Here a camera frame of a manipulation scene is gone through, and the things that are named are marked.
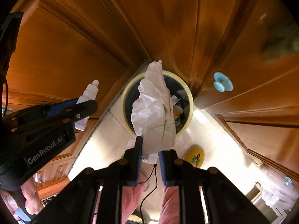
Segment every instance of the white tile floor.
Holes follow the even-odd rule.
[[[134,146],[135,139],[123,127],[122,101],[119,98],[103,117],[92,137],[88,140],[76,160],[69,179],[72,180],[86,167],[101,169],[121,158],[125,150]],[[194,107],[193,118],[188,129],[176,139],[174,149],[178,157],[194,144],[205,151],[202,168],[217,167],[237,188],[247,194],[258,180],[258,169],[249,157],[244,155],[237,143],[205,111]],[[141,172],[149,176],[152,165],[142,164]],[[143,203],[143,209],[152,220],[158,220],[163,199],[163,183],[160,167],[157,166],[158,188]],[[145,197],[155,187],[154,176]]]

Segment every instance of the finger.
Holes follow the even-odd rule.
[[[40,202],[41,201],[39,199],[38,192],[36,192],[34,197],[31,200],[25,201],[25,208],[27,212],[31,215],[34,215],[35,212],[38,210]]]
[[[42,201],[41,201],[39,203],[39,206],[38,206],[37,210],[35,211],[35,214],[37,215],[38,213],[40,213],[43,208],[44,208],[44,206],[43,206]]]
[[[34,178],[31,177],[30,179],[28,179],[21,186],[21,190],[27,200],[32,200],[35,197],[35,193],[36,193],[36,185],[35,185]]]
[[[10,196],[8,192],[5,190],[0,190],[0,195],[7,206],[7,208],[10,210],[10,212],[13,214],[14,211],[18,208],[18,205],[13,197]]]
[[[19,218],[19,216],[18,216],[17,214],[13,214],[13,217],[14,217],[17,221],[20,220],[20,218]]]

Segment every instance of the cabinet knob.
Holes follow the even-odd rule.
[[[217,91],[223,93],[224,91],[232,91],[234,86],[229,78],[221,72],[214,73],[214,87]]]
[[[288,184],[291,184],[291,183],[292,183],[292,180],[291,180],[290,177],[288,177],[288,176],[285,176],[285,177],[284,177],[284,180],[285,180],[285,185],[288,185]]]

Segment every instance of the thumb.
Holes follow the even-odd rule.
[[[10,196],[10,194],[4,190],[0,190],[0,195],[7,206],[7,208],[10,211],[15,211],[18,208],[18,205],[13,197]]]

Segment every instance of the white bottle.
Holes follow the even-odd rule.
[[[83,95],[79,97],[77,104],[91,100],[91,99],[95,100],[97,93],[99,91],[98,85],[99,85],[98,80],[94,80],[92,82],[92,84],[89,84],[87,86],[87,88],[85,89]],[[88,119],[89,119],[89,116],[75,122],[75,128],[78,130],[85,130]]]

